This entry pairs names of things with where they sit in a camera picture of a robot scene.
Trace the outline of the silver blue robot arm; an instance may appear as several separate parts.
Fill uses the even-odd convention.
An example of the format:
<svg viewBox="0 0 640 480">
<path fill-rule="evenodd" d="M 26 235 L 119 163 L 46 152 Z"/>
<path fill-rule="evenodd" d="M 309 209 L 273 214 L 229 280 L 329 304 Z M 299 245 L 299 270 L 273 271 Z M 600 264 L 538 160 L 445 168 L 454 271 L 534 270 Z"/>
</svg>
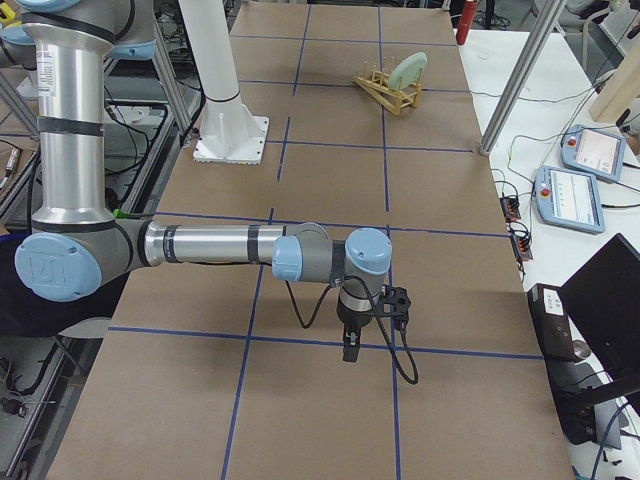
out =
<svg viewBox="0 0 640 480">
<path fill-rule="evenodd" d="M 24 1 L 21 22 L 35 47 L 43 180 L 33 231 L 14 256 L 22 283 L 44 299 L 70 302 L 164 263 L 264 265 L 283 282 L 338 290 L 343 358 L 355 361 L 363 327 L 389 315 L 390 239 L 361 228 L 337 241 L 314 223 L 183 226 L 116 218 L 105 200 L 104 60 L 153 57 L 153 5 Z"/>
</svg>

